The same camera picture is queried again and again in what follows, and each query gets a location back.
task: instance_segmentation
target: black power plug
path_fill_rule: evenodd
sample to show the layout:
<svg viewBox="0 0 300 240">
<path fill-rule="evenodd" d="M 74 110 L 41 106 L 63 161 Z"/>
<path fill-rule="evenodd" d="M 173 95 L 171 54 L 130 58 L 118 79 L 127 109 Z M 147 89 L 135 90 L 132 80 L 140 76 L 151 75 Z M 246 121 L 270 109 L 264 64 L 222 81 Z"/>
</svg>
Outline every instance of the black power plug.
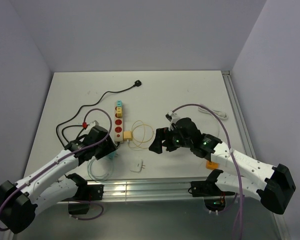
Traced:
<svg viewBox="0 0 300 240">
<path fill-rule="evenodd" d="M 135 87 L 140 87 L 141 84 L 142 84 L 142 83 L 141 83 L 140 80 L 137 80 L 137 81 L 134 82 L 134 86 L 135 86 Z"/>
</svg>

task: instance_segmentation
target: gray floor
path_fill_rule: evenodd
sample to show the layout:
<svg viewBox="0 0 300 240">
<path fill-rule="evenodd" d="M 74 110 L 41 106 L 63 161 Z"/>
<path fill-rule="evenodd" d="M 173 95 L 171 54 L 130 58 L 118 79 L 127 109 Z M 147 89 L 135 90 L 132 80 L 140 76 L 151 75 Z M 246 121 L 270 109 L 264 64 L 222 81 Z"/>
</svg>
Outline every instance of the gray floor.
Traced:
<svg viewBox="0 0 300 240">
<path fill-rule="evenodd" d="M 202 199 L 187 201 L 107 203 L 92 221 L 69 218 L 66 205 L 38 216 L 15 240 L 221 240 L 231 239 L 236 204 L 209 215 Z M 89 216 L 98 210 L 90 210 Z M 254 199 L 244 201 L 245 240 L 279 240 L 272 214 Z"/>
</svg>

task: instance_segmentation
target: white table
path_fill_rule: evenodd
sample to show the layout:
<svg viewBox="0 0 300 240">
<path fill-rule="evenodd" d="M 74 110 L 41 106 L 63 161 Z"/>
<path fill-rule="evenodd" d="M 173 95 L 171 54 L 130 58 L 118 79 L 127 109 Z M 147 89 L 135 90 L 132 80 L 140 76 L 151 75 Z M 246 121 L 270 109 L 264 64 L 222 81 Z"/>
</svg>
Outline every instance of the white table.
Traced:
<svg viewBox="0 0 300 240">
<path fill-rule="evenodd" d="M 108 94 L 97 105 L 114 116 L 115 101 L 123 103 L 124 130 L 130 130 L 136 120 L 151 125 L 154 130 L 167 127 L 169 122 L 165 114 L 176 107 L 188 103 L 202 103 L 212 109 L 226 112 L 228 119 L 223 121 L 229 132 L 232 146 L 244 153 L 234 113 L 226 86 L 220 71 L 123 71 L 123 72 L 60 72 L 55 73 L 44 105 L 38 130 L 35 136 L 25 176 L 53 159 L 62 149 L 57 139 L 57 124 L 71 118 L 81 105 L 96 103 L 106 91 L 119 91 L 134 84 L 136 80 L 142 86 L 132 90 Z M 82 124 L 83 117 L 92 107 L 84 108 L 70 124 Z M 186 107 L 177 111 L 181 117 L 190 117 L 202 133 L 217 133 L 212 116 L 198 112 L 196 107 Z M 87 121 L 97 120 L 108 129 L 107 117 L 98 111 L 92 112 Z M 73 140 L 80 128 L 67 129 L 68 139 Z M 219 138 L 225 140 L 220 129 Z M 114 158 L 112 180 L 166 179 L 206 177 L 211 172 L 206 169 L 206 160 L 193 155 L 189 149 L 179 148 L 174 152 L 155 154 L 148 150 L 133 151 L 127 143 L 120 146 L 118 156 Z M 131 161 L 142 159 L 145 169 L 141 172 L 130 171 Z M 94 163 L 93 170 L 103 171 L 103 162 Z M 90 179 L 87 163 L 74 171 Z"/>
</svg>

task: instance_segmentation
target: robotic arm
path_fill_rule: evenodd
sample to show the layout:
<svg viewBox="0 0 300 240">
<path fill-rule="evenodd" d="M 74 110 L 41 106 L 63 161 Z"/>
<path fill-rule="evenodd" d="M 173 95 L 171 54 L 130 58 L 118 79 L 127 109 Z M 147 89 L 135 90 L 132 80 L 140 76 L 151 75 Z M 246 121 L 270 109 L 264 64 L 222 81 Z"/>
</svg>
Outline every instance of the robotic arm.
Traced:
<svg viewBox="0 0 300 240">
<path fill-rule="evenodd" d="M 199 158 L 218 163 L 229 169 L 236 170 L 231 158 L 233 153 L 238 164 L 245 196 L 257 199 L 262 205 L 276 214 L 283 214 L 296 190 L 296 185 L 289 169 L 279 164 L 277 167 L 255 160 L 239 151 L 229 149 L 219 138 L 198 130 L 190 118 L 180 118 L 170 111 L 166 118 L 169 127 L 158 128 L 149 150 L 157 154 L 172 152 L 178 148 L 189 148 Z M 206 181 L 192 182 L 192 196 L 219 196 L 222 192 L 239 192 L 238 176 L 215 169 Z"/>
<path fill-rule="evenodd" d="M 70 174 L 60 182 L 57 180 L 92 157 L 101 159 L 114 152 L 117 147 L 111 137 L 107 137 L 108 130 L 99 126 L 97 121 L 89 124 L 85 132 L 86 134 L 70 141 L 54 159 L 33 174 L 14 184 L 6 181 L 0 186 L 0 208 L 10 198 L 0 212 L 0 220 L 13 233 L 22 232 L 32 223 L 35 216 L 62 200 L 89 200 L 87 181 L 78 174 Z M 100 144 L 80 150 L 102 139 L 104 141 Z"/>
</svg>

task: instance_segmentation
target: metal frame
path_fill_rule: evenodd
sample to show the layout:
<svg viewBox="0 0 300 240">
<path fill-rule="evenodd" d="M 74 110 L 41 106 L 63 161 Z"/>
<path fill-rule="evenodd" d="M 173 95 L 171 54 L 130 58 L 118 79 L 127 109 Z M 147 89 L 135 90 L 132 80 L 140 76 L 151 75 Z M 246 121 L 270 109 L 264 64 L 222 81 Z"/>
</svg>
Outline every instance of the metal frame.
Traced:
<svg viewBox="0 0 300 240">
<path fill-rule="evenodd" d="M 230 71 L 222 71 L 224 84 L 229 96 L 236 124 L 241 137 L 245 154 L 256 159 L 256 154 L 248 133 L 246 123 L 241 112 L 239 102 L 231 81 Z M 138 179 L 125 181 L 89 181 L 89 185 L 103 184 L 103 196 L 100 202 L 142 202 L 142 201 L 168 201 L 168 200 L 191 200 L 194 199 L 188 193 L 192 181 L 203 181 L 206 177 L 191 178 L 163 178 L 163 179 Z M 282 240 L 291 240 L 285 219 L 282 215 L 273 214 L 273 220 L 277 225 Z M 12 240 L 13 233 L 6 231 L 3 240 Z"/>
</svg>

